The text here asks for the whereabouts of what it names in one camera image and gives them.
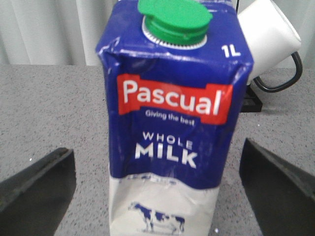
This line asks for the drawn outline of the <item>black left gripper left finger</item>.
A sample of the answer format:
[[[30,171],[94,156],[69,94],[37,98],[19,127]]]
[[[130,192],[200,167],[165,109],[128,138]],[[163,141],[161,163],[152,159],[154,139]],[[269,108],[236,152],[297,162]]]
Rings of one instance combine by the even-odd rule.
[[[76,189],[74,151],[58,148],[0,183],[0,234],[52,236]]]

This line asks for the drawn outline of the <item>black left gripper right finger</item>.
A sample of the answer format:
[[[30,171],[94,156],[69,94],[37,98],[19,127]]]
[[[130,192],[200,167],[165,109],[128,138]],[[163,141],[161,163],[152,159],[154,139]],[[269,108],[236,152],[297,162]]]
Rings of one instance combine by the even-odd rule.
[[[315,234],[315,177],[247,138],[239,175],[264,236]]]

